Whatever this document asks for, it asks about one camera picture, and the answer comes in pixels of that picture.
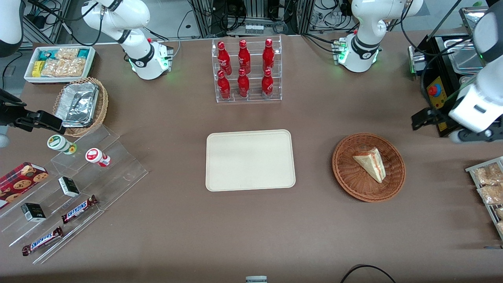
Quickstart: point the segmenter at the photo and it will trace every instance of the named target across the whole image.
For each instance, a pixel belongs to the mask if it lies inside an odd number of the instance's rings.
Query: cookie box
[[[82,49],[88,49],[88,55],[86,58],[86,64],[84,66],[84,70],[82,72],[82,75],[80,77],[57,77],[57,78],[51,78],[51,77],[34,77],[32,75],[33,68],[36,67],[35,64],[39,60],[40,54],[42,52],[47,52],[50,50],[55,50],[58,48],[78,48],[80,50]],[[33,50],[33,55],[30,59],[30,63],[28,64],[28,67],[26,68],[25,72],[25,80],[29,83],[32,84],[64,84],[64,83],[69,83],[73,82],[79,79],[85,79],[87,78],[89,72],[91,71],[91,67],[93,65],[93,60],[95,57],[96,51],[94,48],[90,46],[81,46],[81,45],[61,45],[61,46],[43,46],[43,47],[37,47],[35,50]]]
[[[0,178],[0,209],[5,207],[47,178],[47,170],[41,166],[24,162]]]

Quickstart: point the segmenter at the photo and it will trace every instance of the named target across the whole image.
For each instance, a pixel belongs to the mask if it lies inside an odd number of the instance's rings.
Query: round wicker basket
[[[378,183],[361,167],[353,155],[377,148],[386,170]],[[398,150],[384,138],[372,133],[356,133],[344,138],[332,156],[332,169],[341,187],[350,195],[367,202],[386,201],[394,197],[405,182],[405,163]]]
[[[87,128],[66,128],[65,135],[73,136],[73,137],[81,137],[88,131],[90,131],[93,128],[96,128],[100,126],[103,121],[105,120],[105,116],[107,115],[107,107],[108,107],[108,94],[107,90],[105,87],[103,87],[102,83],[94,78],[85,78],[85,79],[80,79],[74,82],[71,82],[70,84],[83,84],[83,83],[94,83],[98,85],[100,88],[100,92],[98,94],[98,101],[96,104],[96,110],[94,114],[94,121],[91,124],[91,126]],[[61,99],[61,95],[63,94],[63,90],[59,92],[58,97],[56,98],[56,103],[54,103],[54,106],[52,107],[52,114],[54,115],[56,113],[56,110],[58,109],[59,105],[59,100]]]

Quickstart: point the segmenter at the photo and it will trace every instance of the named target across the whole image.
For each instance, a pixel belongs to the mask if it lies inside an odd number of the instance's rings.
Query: coca-cola bottle
[[[218,70],[217,75],[218,75],[217,84],[220,96],[222,97],[223,100],[229,100],[230,99],[229,80],[225,77],[225,73],[222,70]]]
[[[270,38],[266,39],[266,48],[264,48],[264,52],[262,53],[262,62],[264,72],[267,68],[272,69],[274,67],[273,40]]]
[[[230,56],[229,52],[225,50],[225,44],[219,41],[218,44],[218,64],[220,68],[224,70],[225,74],[230,76],[232,74],[232,67],[230,66]]]
[[[250,51],[246,47],[246,40],[239,41],[239,54],[237,55],[239,59],[239,67],[243,68],[244,71],[249,74],[252,71],[252,62],[250,58]]]
[[[271,69],[266,69],[264,71],[264,77],[262,78],[262,97],[264,99],[270,99],[272,97],[273,83],[274,80],[271,77]]]
[[[237,84],[239,85],[239,95],[243,98],[247,98],[250,93],[250,80],[248,79],[244,68],[239,69]]]

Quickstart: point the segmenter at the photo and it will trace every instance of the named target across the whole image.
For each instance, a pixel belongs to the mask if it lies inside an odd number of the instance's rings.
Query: brown tabletop
[[[411,36],[419,42],[424,32]],[[456,145],[433,126],[411,130],[410,116],[426,102],[403,35],[386,35],[363,74],[335,66],[300,36],[282,39],[283,101],[254,105],[217,105],[210,40],[183,42],[173,71],[153,81],[131,71],[119,45],[96,45],[93,76],[110,97],[105,125],[150,173],[42,265],[2,241],[0,281],[338,282],[367,263],[397,282],[501,282],[503,251],[483,249],[500,244],[498,235],[464,172],[503,155],[501,144]],[[27,83],[22,99],[51,111],[60,89]],[[295,186],[208,191],[206,137],[267,129],[292,134]],[[392,200],[361,202],[337,184],[332,152],[356,132],[381,135],[402,154],[407,178]],[[9,129],[0,174],[23,161],[47,163],[50,135]]]

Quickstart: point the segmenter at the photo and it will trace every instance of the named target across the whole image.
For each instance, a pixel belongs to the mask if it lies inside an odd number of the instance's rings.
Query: clear acrylic display stand
[[[127,152],[118,138],[105,126],[86,133],[75,141],[76,153],[73,155],[59,153],[44,165],[49,173],[45,181],[0,210],[3,239],[10,247],[19,250],[19,256],[22,256],[23,246],[37,241],[61,226],[63,238],[53,240],[49,245],[37,249],[26,257],[33,264],[43,263],[148,173],[138,160]],[[85,154],[90,148],[98,148],[110,156],[110,165],[100,167],[86,161]],[[78,197],[63,194],[58,182],[61,176],[74,180],[80,191]],[[63,224],[61,216],[83,203],[91,195],[95,195],[98,203],[69,223]],[[21,205],[26,202],[40,204],[47,219],[40,223],[27,221],[21,211]]]
[[[475,183],[475,186],[477,187],[477,192],[479,194],[480,194],[480,189],[484,185],[479,183],[479,181],[475,177],[474,170],[477,169],[477,168],[485,167],[487,165],[496,163],[496,164],[498,164],[499,169],[503,172],[503,164],[502,164],[502,162],[503,162],[503,157],[498,157],[498,158],[495,158],[495,159],[492,159],[492,160],[486,161],[484,163],[480,163],[478,165],[475,165],[475,166],[472,166],[472,167],[469,167],[469,168],[465,169],[466,172],[470,173],[470,176],[472,177],[473,182]],[[498,217],[498,215],[496,214],[495,210],[498,209],[498,208],[500,208],[500,207],[502,207],[503,205],[502,204],[487,204],[485,202],[484,202],[484,205],[485,205],[485,208],[487,209],[487,211],[489,212],[489,215],[491,216],[492,222],[496,226],[496,223],[498,223],[502,219],[500,219]],[[503,240],[503,233],[500,230],[498,230],[498,229],[496,229],[496,230],[498,231],[498,234],[499,234],[499,237],[501,238],[501,240]]]
[[[262,53],[266,45],[266,39],[271,38],[273,40],[274,55],[274,67],[272,68],[272,78],[274,80],[273,84],[273,95],[270,99],[264,99],[262,97],[262,78],[264,77],[264,70],[262,68]],[[223,100],[220,96],[218,90],[218,76],[217,72],[220,70],[220,65],[218,64],[218,48],[217,43],[223,41],[225,43],[225,49],[230,55],[230,65],[232,67],[232,74],[227,76],[230,83],[230,99]],[[239,53],[239,41],[235,38],[220,38],[213,39],[212,41],[212,56],[213,61],[213,79],[215,81],[215,93],[217,102],[268,102],[268,101],[278,101],[283,98],[282,93],[282,47],[281,47],[281,37],[280,36],[270,36],[270,37],[247,37],[246,45],[251,55],[251,65],[252,69],[248,78],[250,81],[250,94],[248,98],[243,98],[239,95],[239,88],[237,85],[237,78],[239,77],[239,61],[237,55]]]

